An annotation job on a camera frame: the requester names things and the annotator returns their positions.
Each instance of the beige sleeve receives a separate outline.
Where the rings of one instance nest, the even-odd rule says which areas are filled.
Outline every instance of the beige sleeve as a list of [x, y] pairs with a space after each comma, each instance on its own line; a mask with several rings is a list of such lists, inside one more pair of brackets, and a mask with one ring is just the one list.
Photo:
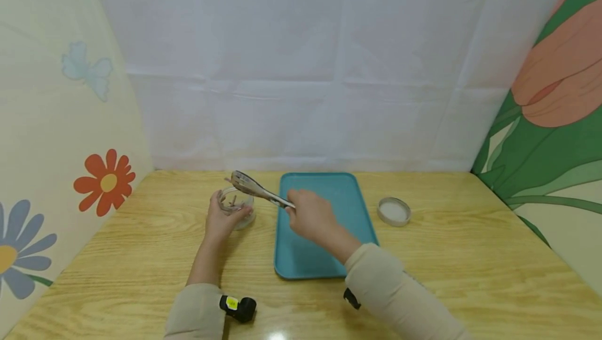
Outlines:
[[462, 323], [375, 244], [362, 245], [345, 263], [349, 290], [363, 307], [405, 340], [469, 340]]
[[164, 340], [221, 340], [226, 312], [219, 308], [222, 291], [212, 284], [188, 285], [176, 297]]

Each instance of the teal tray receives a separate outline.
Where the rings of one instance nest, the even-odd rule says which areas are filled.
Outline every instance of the teal tray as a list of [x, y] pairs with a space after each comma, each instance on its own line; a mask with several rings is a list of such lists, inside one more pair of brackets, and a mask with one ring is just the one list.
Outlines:
[[[312, 190], [332, 203], [339, 224], [362, 243], [379, 244], [357, 179], [349, 173], [286, 173], [280, 179], [280, 195], [289, 189]], [[347, 272], [328, 252], [297, 236], [288, 225], [288, 214], [278, 209], [274, 269], [282, 278], [345, 277]]]

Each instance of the blue butterfly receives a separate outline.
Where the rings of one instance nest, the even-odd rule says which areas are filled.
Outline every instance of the blue butterfly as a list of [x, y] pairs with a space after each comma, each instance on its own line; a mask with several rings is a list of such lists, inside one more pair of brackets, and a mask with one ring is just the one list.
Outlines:
[[112, 64], [109, 58], [101, 58], [90, 67], [86, 61], [86, 43], [72, 42], [69, 44], [69, 54], [63, 54], [63, 74], [71, 80], [84, 80], [84, 83], [98, 96], [100, 101], [107, 102], [109, 80]]

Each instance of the white backdrop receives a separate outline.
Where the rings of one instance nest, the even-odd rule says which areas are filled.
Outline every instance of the white backdrop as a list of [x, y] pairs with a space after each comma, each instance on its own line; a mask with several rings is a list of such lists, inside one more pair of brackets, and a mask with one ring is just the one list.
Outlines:
[[555, 0], [102, 0], [162, 169], [468, 170]]

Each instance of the child's hand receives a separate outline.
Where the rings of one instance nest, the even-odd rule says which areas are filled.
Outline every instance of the child's hand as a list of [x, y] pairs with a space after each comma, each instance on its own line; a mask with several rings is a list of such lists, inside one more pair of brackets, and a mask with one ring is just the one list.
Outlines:
[[221, 193], [222, 190], [218, 190], [211, 196], [209, 211], [207, 211], [207, 219], [205, 221], [205, 238], [203, 240], [203, 243], [209, 242], [209, 244], [217, 247], [221, 246], [227, 240], [238, 222], [248, 216], [253, 210], [249, 206], [244, 206], [230, 215], [227, 214], [219, 207], [219, 195]]

